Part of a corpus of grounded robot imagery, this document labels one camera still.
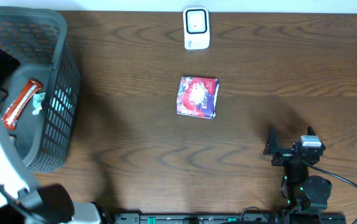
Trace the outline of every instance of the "gray plastic basket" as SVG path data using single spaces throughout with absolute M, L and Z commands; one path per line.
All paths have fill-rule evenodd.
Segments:
M 65 43 L 67 24 L 55 11 L 0 7 L 0 49 L 18 59 L 1 114 L 29 78 L 43 84 L 42 110 L 32 114 L 31 99 L 9 134 L 29 170 L 51 172 L 61 167 L 70 143 L 80 90 L 80 73 Z

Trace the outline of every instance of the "white background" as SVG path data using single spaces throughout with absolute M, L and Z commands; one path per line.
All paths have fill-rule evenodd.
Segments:
M 357 13 L 357 0 L 0 0 L 0 6 L 54 10 Z

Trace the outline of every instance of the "pink and purple box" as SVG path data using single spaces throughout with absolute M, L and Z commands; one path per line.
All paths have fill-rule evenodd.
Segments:
M 177 114 L 213 119 L 218 88 L 216 78 L 182 77 L 177 94 Z

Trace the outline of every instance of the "wood grain surface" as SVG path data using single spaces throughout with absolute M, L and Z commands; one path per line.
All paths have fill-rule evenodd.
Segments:
M 312 125 L 318 167 L 357 183 L 357 15 L 212 13 L 210 47 L 188 51 L 181 13 L 61 13 L 82 92 L 67 162 L 42 185 L 110 211 L 272 210 L 287 201 L 262 155 L 271 124 L 287 146 Z M 182 76 L 219 79 L 214 120 L 176 114 Z M 310 174 L 351 223 L 357 190 Z

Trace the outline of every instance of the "cable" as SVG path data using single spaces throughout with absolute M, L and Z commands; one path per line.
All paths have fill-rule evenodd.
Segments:
M 299 158 L 300 158 L 301 162 L 302 162 L 304 165 L 306 165 L 307 167 L 309 167 L 309 168 L 311 168 L 311 169 L 314 169 L 314 170 L 316 170 L 316 171 L 319 171 L 319 172 L 321 172 L 321 173 L 323 173 L 323 174 L 330 175 L 330 176 L 332 176 L 332 177 L 334 177 L 334 178 L 337 178 L 337 179 L 339 179 L 339 180 L 342 180 L 342 181 L 346 182 L 347 184 L 350 184 L 350 185 L 352 185 L 353 187 L 357 188 L 357 184 L 356 184 L 356 183 L 354 183 L 354 182 L 352 182 L 352 181 L 350 181 L 350 180 L 348 180 L 348 179 L 346 179 L 346 178 L 344 178 L 344 177 L 340 177 L 339 175 L 336 175 L 336 174 L 333 174 L 333 173 L 328 172 L 328 171 L 326 171 L 326 170 L 323 170 L 323 169 L 321 169 L 321 168 L 315 167 L 315 166 L 309 164 L 307 161 L 305 161 L 300 155 L 299 155 Z
M 21 215 L 23 215 L 24 217 L 26 217 L 28 219 L 33 220 L 36 223 L 45 223 L 44 221 L 39 220 L 37 217 L 33 216 L 32 212 L 28 211 L 28 209 L 16 204 L 15 199 L 4 190 L 4 187 L 1 184 L 0 184 L 0 193 L 2 196 L 5 197 L 8 204 L 12 208 L 14 208 L 16 211 L 18 211 Z
M 262 211 L 261 209 L 257 208 L 256 206 L 250 206 L 250 207 L 246 208 L 246 209 L 242 212 L 242 214 L 240 215 L 240 220 L 241 220 L 241 221 L 244 221 L 244 220 L 243 220 L 243 219 L 244 219 L 244 215 L 245 215 L 246 212 L 247 212 L 249 209 L 251 209 L 251 208 L 256 208 L 258 211 L 260 211 L 261 214 L 262 214 L 262 215 L 267 219 L 267 221 L 268 221 L 268 217 L 265 216 L 264 213 L 263 213 L 263 211 Z

